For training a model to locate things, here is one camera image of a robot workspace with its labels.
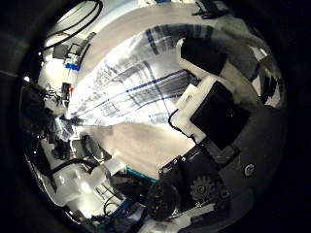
metal screw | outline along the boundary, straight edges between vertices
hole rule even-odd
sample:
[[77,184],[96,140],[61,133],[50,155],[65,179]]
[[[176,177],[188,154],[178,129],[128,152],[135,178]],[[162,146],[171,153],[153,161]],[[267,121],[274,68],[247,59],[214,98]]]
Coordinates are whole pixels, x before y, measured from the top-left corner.
[[250,163],[244,168],[245,177],[251,177],[255,172],[255,165]]
[[228,197],[229,196],[229,192],[226,190],[226,189],[223,189],[222,191],[221,191],[221,197],[222,198],[226,198],[226,197]]

wire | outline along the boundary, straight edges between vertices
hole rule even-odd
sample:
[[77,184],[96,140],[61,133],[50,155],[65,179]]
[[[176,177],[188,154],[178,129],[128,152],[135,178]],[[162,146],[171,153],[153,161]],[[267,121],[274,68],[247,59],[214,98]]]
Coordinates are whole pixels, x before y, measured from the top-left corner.
[[113,192],[113,191],[111,190],[112,187],[107,187],[104,183],[102,183],[101,185],[102,185],[103,187],[106,188],[106,191],[109,191],[109,192],[110,192],[111,194],[113,194],[113,195],[115,194],[115,192]]
[[73,38],[74,36],[76,36],[77,34],[79,34],[80,32],[82,32],[84,29],[86,29],[89,25],[91,25],[97,18],[98,16],[100,15],[101,11],[103,10],[103,3],[100,1],[100,0],[88,0],[88,1],[94,1],[96,2],[96,7],[99,6],[98,8],[98,11],[96,13],[96,15],[86,24],[84,25],[83,27],[81,27],[80,29],[78,29],[76,32],[74,32],[73,34],[69,35],[68,37],[50,45],[50,46],[47,46],[47,47],[44,47],[41,49],[41,51],[44,51],[44,50],[49,50],[51,48],[54,48],[56,46],[59,46],[61,45],[62,43],[68,41],[69,39]]
[[169,118],[168,118],[168,124],[169,124],[169,126],[171,126],[173,129],[177,130],[178,132],[181,132],[181,133],[184,134],[186,137],[191,138],[191,139],[194,141],[194,143],[196,144],[196,141],[195,141],[195,138],[194,138],[194,135],[193,135],[193,134],[191,134],[190,136],[188,136],[188,135],[185,134],[185,133],[183,132],[183,130],[181,130],[179,127],[176,127],[175,125],[173,125],[173,123],[172,123],[172,117],[177,113],[177,111],[178,111],[178,109],[175,110],[175,111],[169,116]]
[[114,203],[114,202],[110,202],[110,203],[108,203],[107,205],[105,205],[105,206],[104,206],[104,215],[105,215],[105,216],[109,216],[109,213],[111,212],[111,211],[107,212],[107,210],[106,210],[110,205],[118,206],[118,204],[117,204],[117,203]]
[[57,100],[58,96],[57,96],[57,92],[56,90],[48,83],[46,85],[46,95],[45,98],[47,99],[51,99],[51,98],[55,98]]
[[68,26],[68,27],[66,27],[66,28],[64,28],[64,29],[61,29],[61,30],[59,30],[59,31],[53,32],[52,34],[48,35],[47,38],[52,37],[52,36],[54,36],[54,35],[57,35],[57,34],[59,34],[59,33],[62,33],[62,32],[64,32],[64,31],[67,31],[67,30],[69,30],[69,29],[71,29],[71,28],[77,26],[77,25],[80,24],[82,21],[84,21],[87,17],[89,17],[89,16],[96,10],[97,6],[98,6],[98,3],[95,4],[95,6],[93,7],[93,9],[92,9],[85,17],[81,18],[81,19],[80,19],[78,22],[76,22],[75,24],[73,24],[73,25],[71,25],[71,26]]

plaid fabric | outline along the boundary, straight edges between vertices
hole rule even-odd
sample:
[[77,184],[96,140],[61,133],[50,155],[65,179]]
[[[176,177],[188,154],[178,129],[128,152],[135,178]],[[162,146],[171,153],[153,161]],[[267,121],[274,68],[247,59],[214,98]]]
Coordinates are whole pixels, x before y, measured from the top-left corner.
[[[66,118],[80,125],[166,123],[191,79],[177,64],[177,41],[200,38],[215,44],[221,52],[234,53],[232,38],[223,34],[206,25],[170,24],[127,39],[78,84]],[[237,68],[247,69],[246,77],[252,76],[257,66],[256,61],[248,60],[248,66],[243,67],[241,62],[248,55],[248,50],[240,56],[230,55]]]

gear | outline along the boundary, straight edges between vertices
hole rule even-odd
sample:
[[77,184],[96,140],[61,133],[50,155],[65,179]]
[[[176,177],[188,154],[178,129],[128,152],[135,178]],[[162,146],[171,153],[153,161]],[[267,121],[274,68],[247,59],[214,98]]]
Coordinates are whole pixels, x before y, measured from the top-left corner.
[[179,204],[179,194],[173,185],[164,181],[154,183],[147,194],[147,213],[156,221],[173,215]]
[[212,199],[217,191],[215,183],[210,177],[197,177],[193,181],[191,188],[192,199],[196,202],[202,203]]

